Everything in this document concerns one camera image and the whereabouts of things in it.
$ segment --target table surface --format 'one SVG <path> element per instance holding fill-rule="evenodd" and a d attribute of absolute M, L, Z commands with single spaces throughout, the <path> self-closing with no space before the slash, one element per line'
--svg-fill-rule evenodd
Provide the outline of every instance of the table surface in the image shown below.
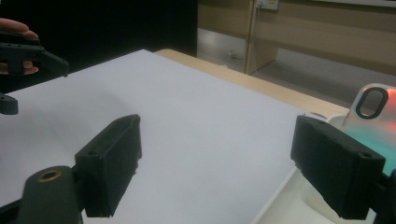
<path fill-rule="evenodd" d="M 12 92 L 20 114 L 0 119 L 1 204 L 21 197 L 29 175 L 72 166 L 112 120 L 139 114 L 137 175 L 113 218 L 85 223 L 251 223 L 294 169 L 294 124 L 306 111 L 160 56 L 165 52 L 179 55 L 141 50 Z M 266 85 L 274 96 L 282 90 Z"/>
<path fill-rule="evenodd" d="M 226 67 L 209 63 L 189 55 L 171 50 L 163 49 L 156 52 L 165 58 L 175 62 L 185 64 L 192 68 L 198 69 L 215 77 L 221 77 L 240 86 L 260 92 L 267 96 L 273 97 L 279 101 L 301 108 L 314 114 L 318 114 L 326 119 L 334 115 L 345 115 L 348 108 L 335 105 L 316 97 L 312 97 L 298 91 L 267 82 L 256 77 L 236 72 Z"/>

